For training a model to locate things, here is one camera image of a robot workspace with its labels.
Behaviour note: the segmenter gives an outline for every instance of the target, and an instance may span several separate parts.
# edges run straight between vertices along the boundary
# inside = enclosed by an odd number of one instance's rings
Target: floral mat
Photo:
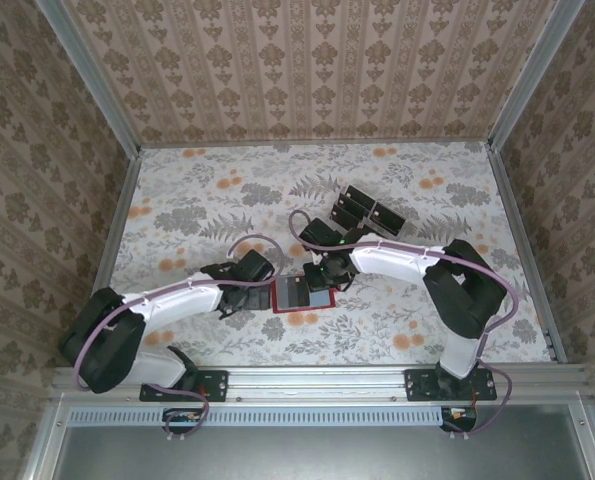
[[[401,241],[467,240],[517,288],[519,314],[491,335],[487,360],[550,361],[482,143],[153,149],[141,158],[111,282],[118,292],[224,262],[230,245],[253,232],[275,238],[287,270],[299,272],[309,257],[290,236],[288,215],[301,208],[325,219],[352,184],[403,214]],[[261,241],[242,244],[238,255],[250,248],[277,264]],[[334,309],[195,315],[145,341],[176,345],[199,365],[357,365],[435,363],[445,335],[423,286],[362,275]]]

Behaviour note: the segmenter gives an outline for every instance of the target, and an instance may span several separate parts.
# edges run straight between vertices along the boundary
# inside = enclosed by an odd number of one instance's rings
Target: cable
[[[270,242],[279,251],[280,263],[279,263],[279,267],[277,268],[277,272],[275,273],[275,275],[267,278],[266,280],[262,280],[260,282],[243,282],[240,280],[212,280],[212,279],[210,279],[210,280],[196,280],[196,281],[193,281],[192,284],[189,284],[189,282],[187,280],[185,280],[183,282],[169,285],[168,287],[162,288],[160,290],[156,290],[149,294],[145,294],[144,296],[136,298],[134,300],[131,300],[130,302],[124,303],[123,305],[117,307],[115,310],[110,312],[101,322],[99,322],[99,324],[93,329],[91,334],[88,336],[88,338],[84,342],[84,345],[81,347],[81,350],[79,351],[79,355],[77,356],[77,360],[75,360],[75,365],[73,366],[73,377],[72,378],[73,378],[73,383],[75,384],[75,387],[78,388],[79,390],[81,390],[82,392],[87,392],[88,390],[90,390],[88,387],[82,385],[81,382],[79,381],[79,371],[81,370],[81,366],[84,362],[84,358],[86,357],[88,350],[90,350],[90,347],[92,346],[95,339],[102,332],[102,330],[104,328],[106,328],[106,326],[108,326],[108,324],[110,322],[112,322],[113,319],[115,319],[120,313],[125,312],[129,308],[140,305],[144,301],[150,302],[150,301],[153,301],[153,300],[155,300],[159,297],[162,297],[164,295],[169,295],[171,293],[175,293],[175,292],[178,292],[181,290],[190,289],[191,287],[200,287],[200,286],[206,286],[206,285],[231,285],[231,286],[235,286],[235,287],[261,287],[262,285],[268,285],[268,284],[274,282],[281,275],[281,272],[284,269],[286,260],[284,257],[284,251],[282,250],[281,246],[272,238],[267,237],[266,235],[256,234],[256,233],[251,234],[251,235],[246,235],[246,236],[240,238],[239,240],[237,240],[237,242],[235,242],[235,244],[228,251],[229,255],[232,253],[232,250],[234,247],[236,247],[237,245],[239,245],[239,243],[241,243],[242,241],[247,240],[249,238],[259,238],[261,240],[266,240],[267,242]]]
[[[201,413],[201,416],[199,417],[199,420],[197,420],[197,423],[190,430],[188,430],[187,432],[185,432],[183,434],[184,436],[192,435],[193,433],[195,433],[197,430],[199,430],[199,428],[202,426],[202,424],[206,421],[206,418],[208,418],[208,413],[210,412],[210,403],[208,403],[208,400],[203,395],[200,395],[195,392],[191,392],[190,390],[173,390],[171,388],[164,388],[164,387],[160,387],[159,385],[155,385],[153,383],[149,383],[147,385],[150,388],[152,388],[153,390],[157,390],[158,392],[161,392],[161,393],[168,393],[168,394],[172,394],[172,395],[183,395],[186,397],[193,397],[193,398],[196,398],[197,400],[201,400],[201,402],[204,405],[204,409]],[[176,412],[169,413],[168,416],[166,417],[166,423],[164,424],[164,430],[169,435],[169,438],[173,438],[173,436],[175,435],[174,433],[172,433],[170,431],[170,421],[173,418],[180,417],[184,414],[185,413],[183,411],[176,411]]]
[[[519,296],[517,295],[517,291],[510,285],[510,283],[508,283],[508,281],[506,279],[504,279],[502,276],[498,275],[497,273],[493,272],[492,270],[490,270],[488,268],[482,267],[481,265],[479,265],[477,263],[470,262],[470,261],[464,260],[462,258],[454,257],[452,255],[447,255],[445,253],[428,250],[425,247],[415,247],[413,245],[402,245],[399,243],[390,242],[388,240],[358,242],[358,243],[352,243],[352,244],[336,245],[333,247],[322,247],[320,245],[315,245],[315,244],[307,242],[306,240],[299,237],[299,234],[297,233],[297,231],[295,230],[295,226],[293,225],[293,219],[294,219],[295,215],[304,215],[306,218],[310,218],[310,217],[303,210],[293,210],[290,213],[290,215],[288,216],[288,228],[290,229],[290,233],[292,234],[293,237],[295,237],[297,239],[297,241],[299,241],[302,245],[304,245],[305,247],[308,247],[310,249],[315,249],[315,250],[319,250],[319,251],[323,251],[323,252],[336,252],[336,251],[348,250],[350,248],[359,248],[359,247],[392,248],[393,250],[399,250],[399,251],[403,251],[403,252],[413,253],[413,254],[416,254],[419,256],[428,256],[428,257],[433,257],[433,258],[439,258],[441,260],[446,260],[446,261],[449,261],[452,263],[462,265],[464,267],[471,268],[473,270],[483,273],[484,275],[489,276],[490,278],[495,280],[497,283],[499,283],[502,287],[504,287],[506,289],[506,291],[510,294],[510,297],[513,301],[512,307],[506,315],[504,315],[499,320],[497,320],[496,322],[493,322],[492,324],[490,324],[488,327],[486,327],[484,329],[482,339],[479,343],[479,348],[477,349],[475,358],[484,368],[487,368],[490,371],[503,376],[506,379],[506,381],[508,382],[508,389],[506,391],[506,395],[504,395],[504,398],[502,399],[501,403],[499,404],[499,408],[497,409],[497,412],[495,412],[495,415],[493,415],[492,418],[490,420],[488,420],[485,424],[471,430],[470,432],[467,432],[467,434],[473,435],[473,434],[479,433],[479,432],[487,429],[488,427],[490,427],[490,425],[499,417],[501,412],[506,407],[506,404],[508,403],[508,400],[510,399],[510,395],[513,390],[513,382],[512,382],[512,379],[510,378],[510,375],[508,375],[506,372],[503,372],[502,370],[499,370],[498,368],[491,367],[490,365],[485,363],[481,359],[481,355],[482,355],[484,348],[486,346],[486,342],[488,341],[488,335],[490,334],[490,332],[492,332],[495,328],[502,326],[504,323],[506,323],[508,320],[510,320],[512,317],[514,317],[515,314],[517,313],[517,310],[519,310]],[[464,434],[464,436],[466,436],[466,432],[463,432],[461,429],[459,429],[457,427],[455,427],[455,429],[457,431],[461,431]]]

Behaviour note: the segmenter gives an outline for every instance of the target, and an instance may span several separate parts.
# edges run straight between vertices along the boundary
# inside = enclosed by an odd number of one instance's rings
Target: red object
[[[288,310],[280,310],[277,306],[277,282],[273,282],[270,284],[270,296],[271,301],[273,304],[273,313],[293,313],[293,312],[305,312],[307,310],[326,310],[327,308],[335,308],[337,304],[335,303],[335,291],[336,289],[328,290],[330,294],[330,305],[326,305],[325,307],[301,307],[301,308],[290,308]]]

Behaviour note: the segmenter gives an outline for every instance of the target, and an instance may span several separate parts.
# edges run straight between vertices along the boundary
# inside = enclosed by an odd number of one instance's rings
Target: wall
[[[574,362],[595,385],[595,0],[587,0],[502,149]]]
[[[484,138],[553,0],[68,0],[142,143]]]
[[[38,8],[0,0],[0,478],[32,445],[126,164]]]

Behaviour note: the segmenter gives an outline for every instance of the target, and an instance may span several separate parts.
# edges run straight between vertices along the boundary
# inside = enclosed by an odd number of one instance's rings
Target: table surface
[[[120,293],[222,263],[237,238],[254,232],[276,239],[287,271],[299,272],[309,256],[291,237],[288,215],[301,208],[325,219],[352,184],[403,214],[399,240],[469,241],[516,287],[519,313],[491,334],[484,359],[550,361],[483,143],[153,149],[141,158],[111,280]],[[242,244],[238,256],[250,248],[277,264],[278,252],[262,241]],[[204,366],[358,365],[435,363],[445,335],[423,286],[362,275],[334,309],[194,315],[145,341],[173,344]]]

